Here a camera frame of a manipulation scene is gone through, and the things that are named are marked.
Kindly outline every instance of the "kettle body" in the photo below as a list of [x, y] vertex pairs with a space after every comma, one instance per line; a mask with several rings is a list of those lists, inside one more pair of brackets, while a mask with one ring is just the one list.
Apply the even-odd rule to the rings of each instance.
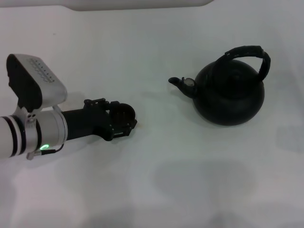
[[[263, 59], [259, 72], [237, 57]], [[237, 47], [204, 67], [195, 80], [170, 78], [186, 96], [193, 98], [198, 112], [208, 121], [233, 126], [253, 118], [264, 102], [263, 79], [270, 69], [270, 57], [260, 46]]]

